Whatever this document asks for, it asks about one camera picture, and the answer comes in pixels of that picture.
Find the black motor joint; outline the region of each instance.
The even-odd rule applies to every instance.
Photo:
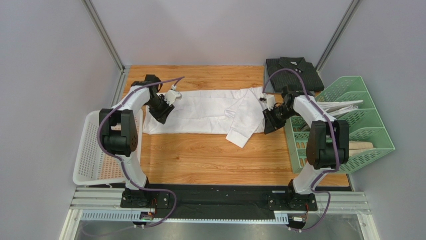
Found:
[[[280,106],[274,106],[273,109],[266,109],[263,111],[263,116],[265,117],[265,134],[273,133],[286,125],[286,122],[289,118],[297,116],[293,106],[294,101],[297,97],[305,95],[301,91],[295,91],[297,86],[287,85],[282,89],[282,99],[284,99],[284,104]]]
[[[145,86],[148,84],[161,83],[161,80],[155,75],[146,75],[145,81],[135,81],[131,86]],[[161,124],[165,124],[169,114],[175,109],[175,106],[167,104],[163,94],[158,95],[159,86],[150,86],[150,100],[145,104],[149,106],[149,113]]]

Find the metal floor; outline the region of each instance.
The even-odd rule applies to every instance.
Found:
[[[319,216],[310,214],[308,223],[316,223]],[[81,221],[79,228],[92,235],[114,232],[131,226],[129,222]],[[79,231],[76,240],[94,239]],[[304,233],[288,231],[283,225],[263,224],[207,224],[164,223],[154,228],[130,229],[114,235],[96,238],[102,240],[363,240],[356,214],[329,214],[315,230]]]

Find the black mounting plate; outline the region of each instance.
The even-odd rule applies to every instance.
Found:
[[[124,189],[126,187],[124,183],[113,183],[112,186],[118,189]],[[110,186],[94,185],[89,188],[110,188]],[[289,209],[284,204],[287,194],[282,193],[287,193],[289,191],[287,186],[150,184],[149,188],[167,189],[173,191],[177,195],[177,207],[171,216],[176,219],[274,220],[274,211],[296,211],[294,209]],[[353,191],[350,186],[319,186],[316,190],[330,192]],[[278,200],[279,202],[273,202],[272,207],[269,207],[271,200]],[[170,201],[171,203],[169,205],[173,207],[173,196],[170,197]],[[312,204],[308,204],[308,206],[310,212],[318,210],[318,207]],[[298,212],[306,211],[305,208],[300,208],[299,210]],[[155,217],[163,218],[169,212],[170,208],[158,208]]]
[[[168,192],[148,192],[140,190],[125,189],[120,207],[123,209],[148,209],[154,208],[154,204],[157,209],[169,209],[173,207],[173,203],[170,203],[170,193]]]
[[[309,212],[318,211],[317,199],[314,194],[307,196],[304,199],[296,199],[293,201],[297,201],[297,206],[293,205],[289,206],[287,200],[287,193],[285,192],[276,192],[268,195],[268,207],[271,211],[301,211],[306,212],[306,204],[309,207]]]

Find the folded white cloth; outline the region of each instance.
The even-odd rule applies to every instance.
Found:
[[[253,133],[265,130],[259,101],[262,88],[241,90],[208,90],[181,92],[166,123],[157,122],[147,110],[143,133],[155,134],[218,134],[244,148]]]
[[[318,102],[328,114],[333,117],[339,117],[341,115],[350,113],[358,109],[357,105],[362,104],[363,100],[358,101],[343,101],[343,102]]]

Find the wooden board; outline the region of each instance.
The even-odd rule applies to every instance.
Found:
[[[132,66],[125,96],[145,75],[162,81],[185,76],[178,91],[239,90],[263,85],[263,66]],[[166,93],[171,83],[161,92]],[[284,130],[254,134],[244,149],[225,135],[161,134],[142,136],[140,165],[153,184],[286,186],[293,174]],[[349,186],[345,174],[328,175],[321,186]]]

